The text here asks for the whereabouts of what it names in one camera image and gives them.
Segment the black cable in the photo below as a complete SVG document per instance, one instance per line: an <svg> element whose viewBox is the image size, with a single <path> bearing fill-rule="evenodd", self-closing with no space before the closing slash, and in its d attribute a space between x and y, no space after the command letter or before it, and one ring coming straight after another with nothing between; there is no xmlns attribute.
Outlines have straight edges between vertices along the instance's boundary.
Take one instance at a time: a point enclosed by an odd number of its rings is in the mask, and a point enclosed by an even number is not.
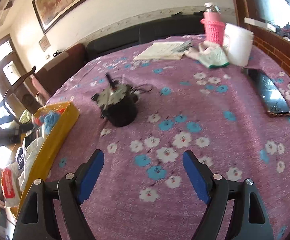
<svg viewBox="0 0 290 240"><path fill-rule="evenodd" d="M0 213L3 215L3 216L5 216L6 217L6 219L7 219L7 221L8 222L10 222L12 225L14 225L14 226L16 226L12 221L10 221L8 218L7 218L7 215L6 215L6 213L5 214L3 214L3 212L1 211L1 208L0 208Z"/></svg>

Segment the purple bedspread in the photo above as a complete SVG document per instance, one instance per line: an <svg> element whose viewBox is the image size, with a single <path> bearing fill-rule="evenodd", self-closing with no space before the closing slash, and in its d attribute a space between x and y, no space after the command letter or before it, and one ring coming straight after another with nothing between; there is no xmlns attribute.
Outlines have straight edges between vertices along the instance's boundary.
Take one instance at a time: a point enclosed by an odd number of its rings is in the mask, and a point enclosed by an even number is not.
<svg viewBox="0 0 290 240"><path fill-rule="evenodd" d="M275 239L284 239L290 231L290 118L271 119L264 113L240 67L209 70L186 57L133 60L151 44L92 60L50 99L49 104L72 100L80 117L55 159L49 181L75 171L101 149L104 168L82 205L96 239L191 239L206 205L197 198L182 165L182 153L190 149L226 179L252 178ZM290 78L271 58L253 47L248 66L263 69L290 105ZM108 85L106 72L125 75L134 85L154 86L140 95L139 113L126 127L101 119L91 101ZM218 239L224 239L232 204ZM56 212L66 239L59 205Z"/></svg>

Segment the white plastic bag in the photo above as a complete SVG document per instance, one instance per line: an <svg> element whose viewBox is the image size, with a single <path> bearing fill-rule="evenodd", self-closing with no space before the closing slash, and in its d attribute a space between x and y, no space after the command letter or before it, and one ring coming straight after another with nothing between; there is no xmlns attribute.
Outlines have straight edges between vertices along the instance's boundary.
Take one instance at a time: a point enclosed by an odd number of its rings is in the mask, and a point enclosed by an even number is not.
<svg viewBox="0 0 290 240"><path fill-rule="evenodd" d="M24 171L22 172L21 176L19 177L20 189L24 191L30 170L36 160L36 157L42 148L45 139L43 137L38 137L34 141L30 143L24 153Z"/></svg>
<svg viewBox="0 0 290 240"><path fill-rule="evenodd" d="M16 207L21 200L16 184L19 176L18 169L18 163L14 162L4 168L2 172L2 191L6 207Z"/></svg>

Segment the blue yarn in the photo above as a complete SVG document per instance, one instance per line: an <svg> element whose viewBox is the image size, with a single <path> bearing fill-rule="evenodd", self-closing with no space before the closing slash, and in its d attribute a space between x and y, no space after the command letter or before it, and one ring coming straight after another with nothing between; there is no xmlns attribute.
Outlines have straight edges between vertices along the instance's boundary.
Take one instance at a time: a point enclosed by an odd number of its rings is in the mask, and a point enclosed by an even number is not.
<svg viewBox="0 0 290 240"><path fill-rule="evenodd" d="M50 134L51 130L53 129L54 125L57 123L58 119L60 118L59 113L54 113L50 111L44 118L44 132L46 134Z"/></svg>

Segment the open book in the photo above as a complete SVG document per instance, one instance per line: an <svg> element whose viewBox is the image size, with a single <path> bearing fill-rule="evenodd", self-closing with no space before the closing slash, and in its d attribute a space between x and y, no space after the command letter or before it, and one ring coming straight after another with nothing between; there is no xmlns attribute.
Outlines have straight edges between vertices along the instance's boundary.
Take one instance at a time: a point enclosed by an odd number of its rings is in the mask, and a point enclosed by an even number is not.
<svg viewBox="0 0 290 240"><path fill-rule="evenodd" d="M144 50L141 54L137 55L134 60L181 59L184 55L184 52L175 52L173 50L183 43L184 41L154 42L152 46Z"/></svg>

